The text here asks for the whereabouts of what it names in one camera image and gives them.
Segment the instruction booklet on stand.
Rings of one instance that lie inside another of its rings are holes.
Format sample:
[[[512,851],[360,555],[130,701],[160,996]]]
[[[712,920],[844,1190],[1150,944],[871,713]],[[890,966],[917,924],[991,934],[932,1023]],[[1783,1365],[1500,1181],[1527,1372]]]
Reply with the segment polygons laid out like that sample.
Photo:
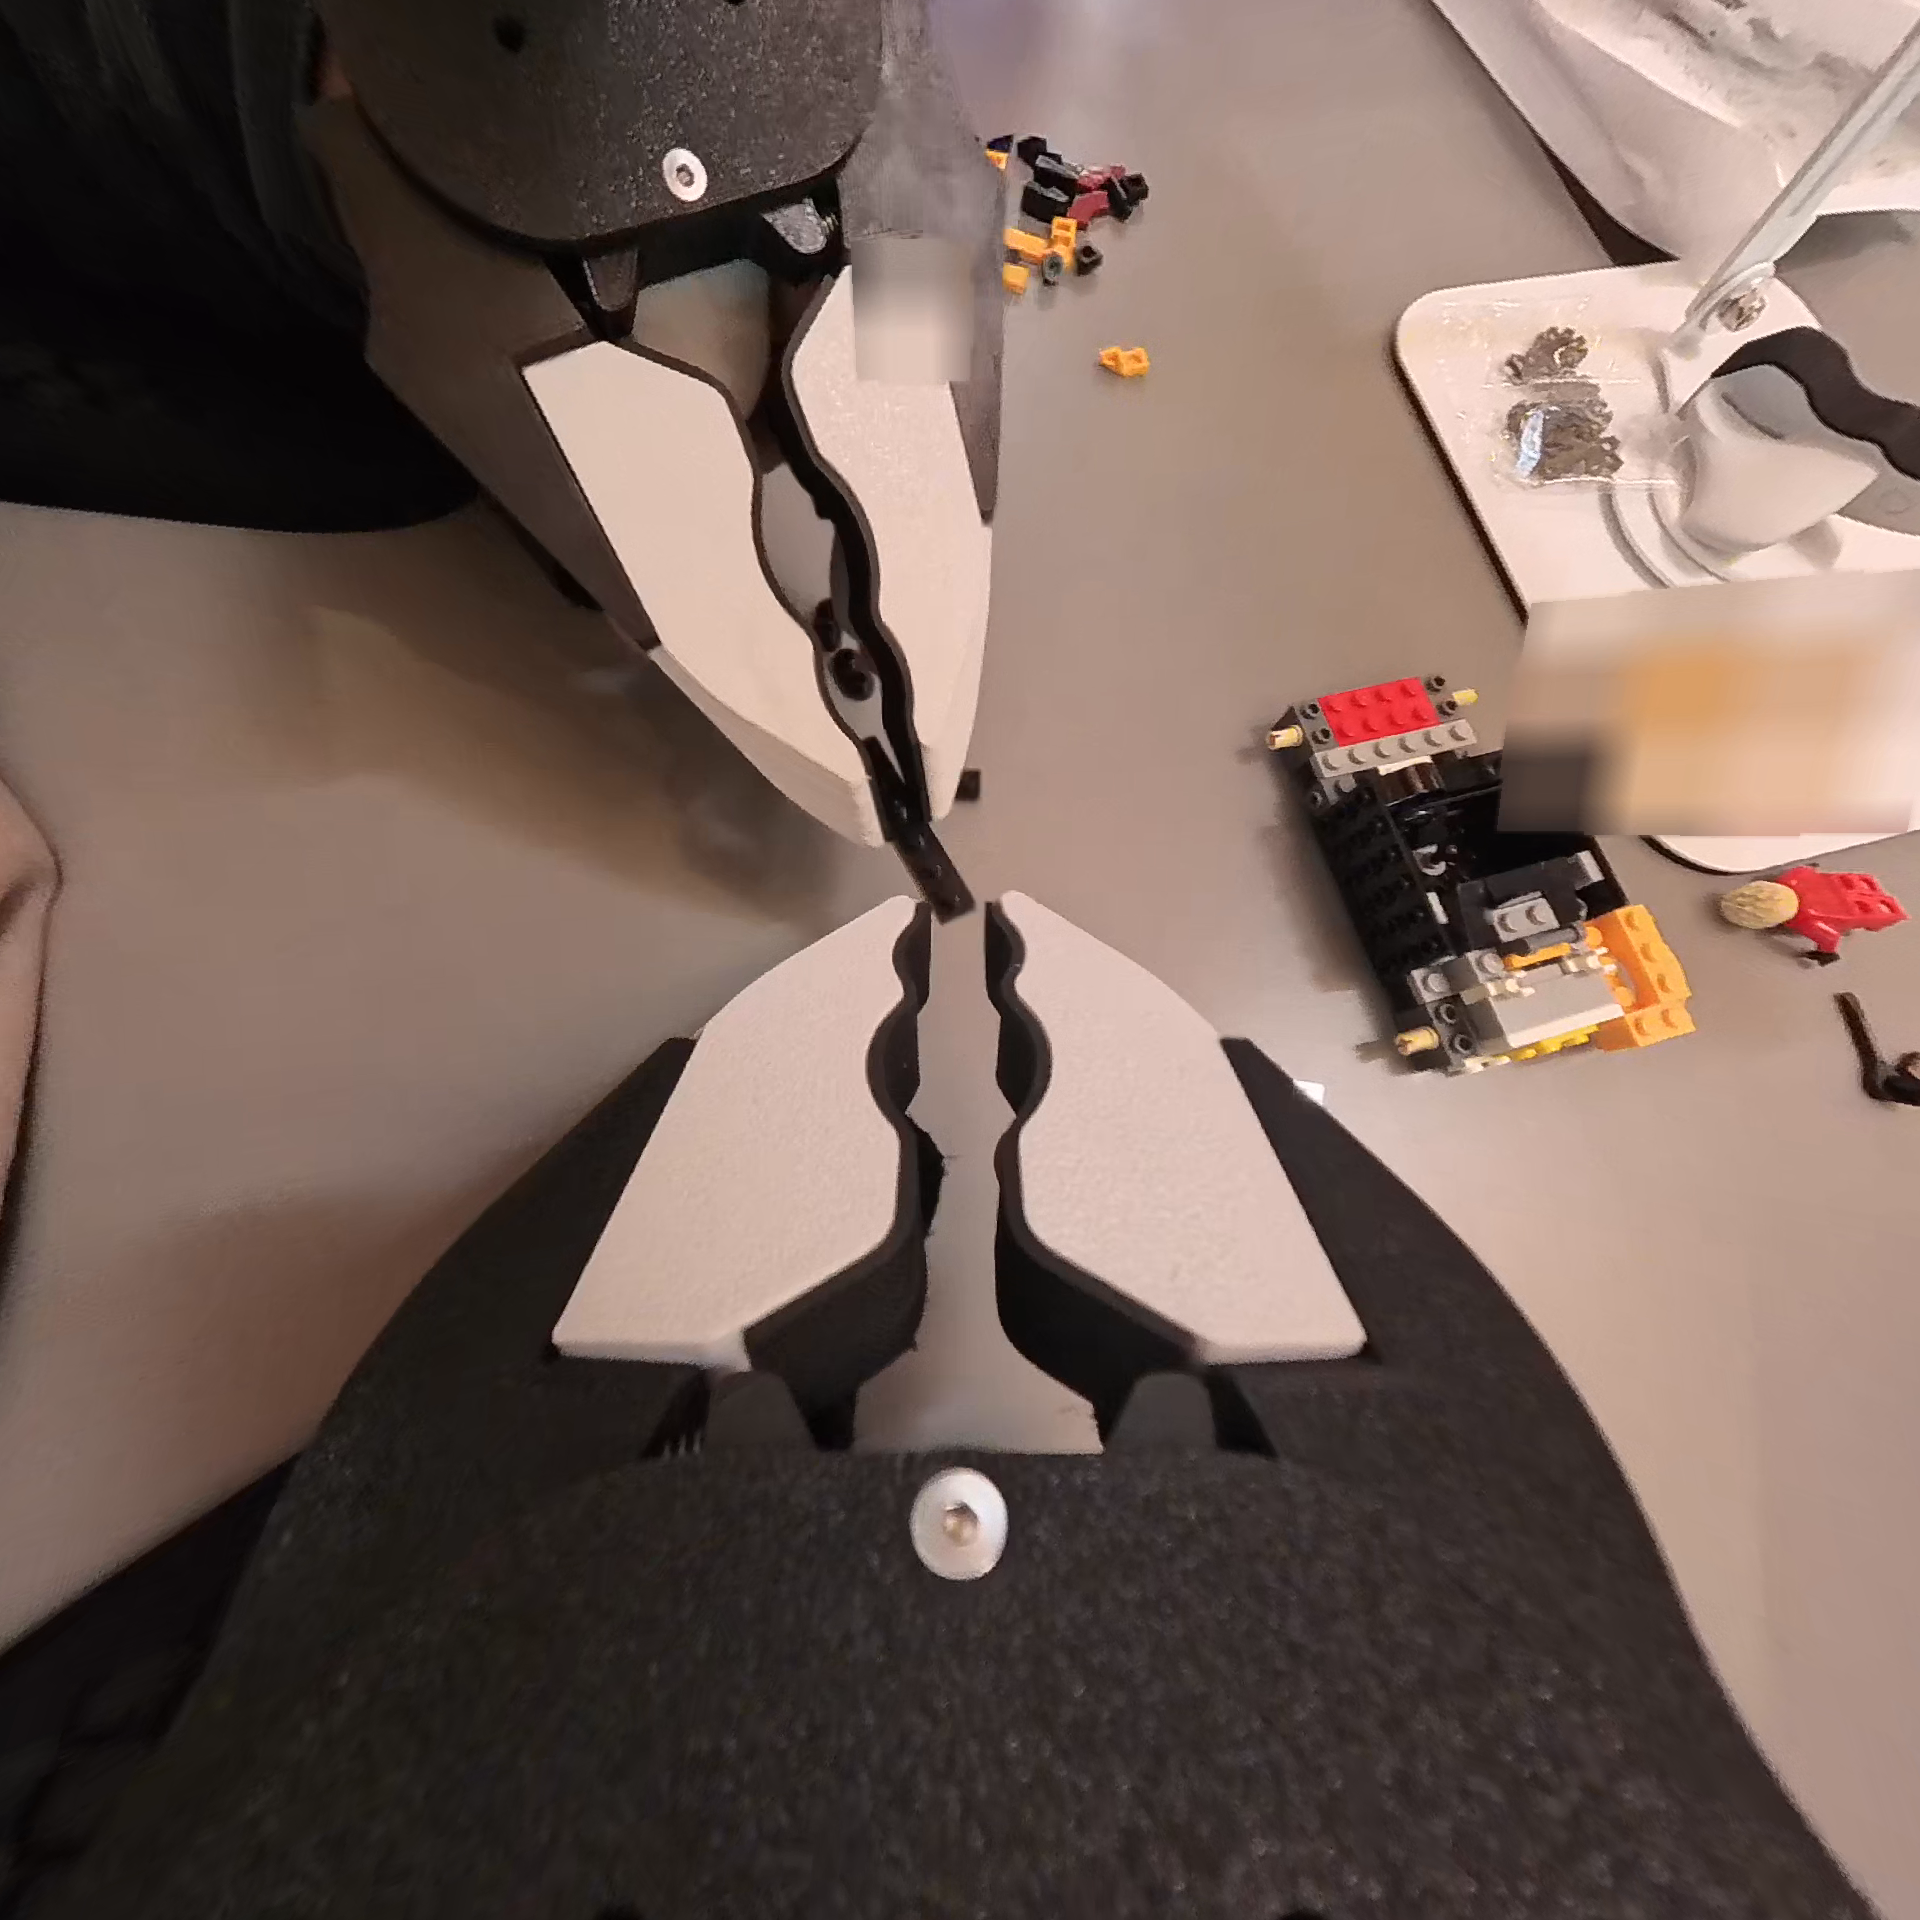
[[[1766,211],[1702,268],[1666,255],[1430,292],[1398,371],[1520,600],[1590,612],[1671,588],[1887,573],[1916,599],[1916,399],[1861,382],[1783,285],[1824,215],[1916,212],[1916,30]],[[1500,468],[1500,364],[1544,326],[1588,336],[1615,414],[1614,481]]]

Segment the small red toy piece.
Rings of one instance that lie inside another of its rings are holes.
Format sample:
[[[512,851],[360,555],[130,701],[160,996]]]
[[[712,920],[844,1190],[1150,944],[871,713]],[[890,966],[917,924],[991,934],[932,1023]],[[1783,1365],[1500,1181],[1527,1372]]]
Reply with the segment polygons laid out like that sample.
[[[1778,886],[1791,895],[1780,933],[1805,942],[1805,960],[1820,969],[1837,965],[1840,944],[1850,933],[1880,933],[1909,920],[1900,897],[1871,873],[1793,865]]]

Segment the pile of small toy bricks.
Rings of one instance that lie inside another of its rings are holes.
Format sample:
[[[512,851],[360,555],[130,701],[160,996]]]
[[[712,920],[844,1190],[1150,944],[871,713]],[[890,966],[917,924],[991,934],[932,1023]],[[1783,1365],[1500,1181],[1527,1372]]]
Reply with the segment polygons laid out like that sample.
[[[999,287],[1010,300],[1097,276],[1103,227],[1128,224],[1150,201],[1146,173],[1069,160],[1044,134],[996,134],[980,150],[1006,180]]]

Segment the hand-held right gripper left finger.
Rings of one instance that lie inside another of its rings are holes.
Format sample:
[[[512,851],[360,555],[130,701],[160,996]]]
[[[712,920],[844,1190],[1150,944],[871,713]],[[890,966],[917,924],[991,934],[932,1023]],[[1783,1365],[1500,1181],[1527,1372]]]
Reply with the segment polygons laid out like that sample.
[[[850,1449],[927,1297],[938,1152],[920,1087],[930,908],[890,895],[740,988],[690,1039],[550,1341],[567,1360],[773,1375]]]

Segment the black textured pad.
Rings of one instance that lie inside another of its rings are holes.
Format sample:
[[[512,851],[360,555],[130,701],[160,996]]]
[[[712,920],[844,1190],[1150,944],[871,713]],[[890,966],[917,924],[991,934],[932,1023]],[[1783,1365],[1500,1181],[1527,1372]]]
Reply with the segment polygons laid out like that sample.
[[[42,1916],[177,1717],[292,1462],[41,1620],[1,1659],[1,1916]]]

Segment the black red toy car chassis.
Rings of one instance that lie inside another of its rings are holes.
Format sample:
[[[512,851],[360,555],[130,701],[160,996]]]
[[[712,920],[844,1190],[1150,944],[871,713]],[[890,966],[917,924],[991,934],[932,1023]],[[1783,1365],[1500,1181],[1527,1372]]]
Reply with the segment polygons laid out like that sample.
[[[1322,691],[1263,735],[1366,960],[1393,1052],[1468,1076],[1695,1032],[1657,919],[1583,831],[1503,830],[1479,693],[1445,676]]]

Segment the white paper bag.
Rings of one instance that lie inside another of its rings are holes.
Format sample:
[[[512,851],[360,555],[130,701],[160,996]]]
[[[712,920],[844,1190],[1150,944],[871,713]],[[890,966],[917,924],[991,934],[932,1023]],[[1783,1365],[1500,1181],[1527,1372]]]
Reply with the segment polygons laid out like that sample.
[[[1624,231],[1702,268],[1916,30],[1912,3],[1439,3],[1548,152]]]

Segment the small black toy part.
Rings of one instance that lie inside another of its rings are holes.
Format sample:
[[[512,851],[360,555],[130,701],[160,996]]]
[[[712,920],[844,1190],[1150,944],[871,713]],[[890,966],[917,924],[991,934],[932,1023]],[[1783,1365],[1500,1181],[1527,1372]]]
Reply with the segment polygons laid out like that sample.
[[[1837,991],[1832,1001],[1856,1052],[1863,1092],[1878,1104],[1918,1109],[1918,1049],[1897,1059],[1887,1055],[1865,1019],[1861,999],[1853,991]]]

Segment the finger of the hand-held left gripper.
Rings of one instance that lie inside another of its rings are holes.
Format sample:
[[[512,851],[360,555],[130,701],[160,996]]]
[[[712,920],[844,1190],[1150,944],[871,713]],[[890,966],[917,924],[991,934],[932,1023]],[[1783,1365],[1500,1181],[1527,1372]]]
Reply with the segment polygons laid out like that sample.
[[[852,510],[862,592],[902,664],[927,813],[938,823],[968,764],[991,528],[951,390],[860,374],[854,320],[852,278],[828,278],[785,348],[785,397],[813,471]]]
[[[760,550],[760,479],[732,392],[630,342],[574,345],[519,377],[664,676],[806,815],[878,848],[868,764],[832,716],[815,641]]]

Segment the clear bag of dark parts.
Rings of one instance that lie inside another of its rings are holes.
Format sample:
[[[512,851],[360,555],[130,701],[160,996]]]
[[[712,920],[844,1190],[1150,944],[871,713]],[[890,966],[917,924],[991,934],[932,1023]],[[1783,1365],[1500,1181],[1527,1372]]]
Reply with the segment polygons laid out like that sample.
[[[1614,481],[1624,468],[1615,414],[1588,372],[1590,341],[1543,326],[1500,364],[1500,468],[1521,486]]]

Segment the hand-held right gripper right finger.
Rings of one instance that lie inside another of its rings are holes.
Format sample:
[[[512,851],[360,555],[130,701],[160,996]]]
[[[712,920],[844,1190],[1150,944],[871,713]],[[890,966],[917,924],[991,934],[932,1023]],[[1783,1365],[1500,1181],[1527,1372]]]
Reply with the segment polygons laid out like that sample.
[[[986,908],[1008,1124],[993,1297],[1014,1350],[1098,1440],[1140,1380],[1343,1363],[1364,1327],[1226,1043],[1041,901]]]

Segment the long black toy plate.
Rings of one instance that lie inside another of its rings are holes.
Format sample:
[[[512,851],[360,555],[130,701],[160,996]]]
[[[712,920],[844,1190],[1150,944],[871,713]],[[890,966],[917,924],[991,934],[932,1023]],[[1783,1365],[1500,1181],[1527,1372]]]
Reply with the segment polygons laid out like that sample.
[[[808,625],[823,697],[862,759],[879,840],[936,920],[961,919],[976,901],[935,831],[919,760],[905,748],[905,678],[889,641],[860,637],[829,596],[815,604]]]

